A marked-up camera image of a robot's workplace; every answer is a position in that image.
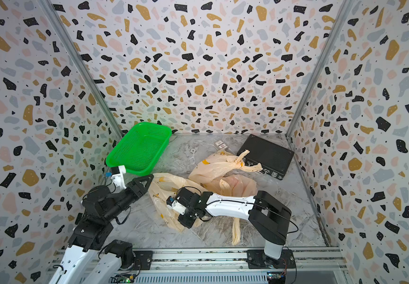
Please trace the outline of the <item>beige plastic bag with apples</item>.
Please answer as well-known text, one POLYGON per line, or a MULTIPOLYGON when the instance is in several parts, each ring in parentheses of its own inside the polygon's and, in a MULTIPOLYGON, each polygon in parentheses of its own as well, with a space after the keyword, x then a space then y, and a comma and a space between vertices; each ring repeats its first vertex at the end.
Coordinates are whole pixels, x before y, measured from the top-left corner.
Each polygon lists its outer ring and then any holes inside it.
POLYGON ((182 232, 185 227, 178 221, 179 213, 167 207, 167 199, 170 196, 176 196, 177 191, 184 186, 197 194, 199 193, 198 190, 205 191, 198 183, 170 173, 155 173, 148 189, 148 194, 156 207, 158 215, 169 228, 178 232, 182 232))

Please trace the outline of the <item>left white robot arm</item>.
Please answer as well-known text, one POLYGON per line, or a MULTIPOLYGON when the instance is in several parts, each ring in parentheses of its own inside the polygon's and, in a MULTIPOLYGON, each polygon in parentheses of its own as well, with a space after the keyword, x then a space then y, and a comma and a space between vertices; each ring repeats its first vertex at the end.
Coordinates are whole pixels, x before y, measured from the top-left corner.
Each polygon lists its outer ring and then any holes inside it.
POLYGON ((132 283, 141 271, 151 268, 152 251, 134 252, 132 243, 113 240, 106 244, 113 222, 121 225, 118 215, 130 210, 143 197, 154 176, 134 178, 129 183, 113 179, 119 192, 108 185, 92 189, 82 200, 84 215, 73 231, 60 264, 55 265, 52 284, 132 283))

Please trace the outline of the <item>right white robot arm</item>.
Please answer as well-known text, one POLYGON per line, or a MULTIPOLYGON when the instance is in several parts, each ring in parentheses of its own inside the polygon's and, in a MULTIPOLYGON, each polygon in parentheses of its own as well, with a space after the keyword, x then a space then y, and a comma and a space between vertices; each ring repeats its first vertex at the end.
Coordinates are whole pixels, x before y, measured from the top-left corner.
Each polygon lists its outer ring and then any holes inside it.
POLYGON ((178 213, 179 223, 191 228, 197 219, 233 217, 249 221, 265 239, 264 254, 270 259, 281 258, 291 224, 291 210, 266 191, 254 196, 223 196, 213 192, 192 192, 190 186, 170 196, 167 207, 178 213))

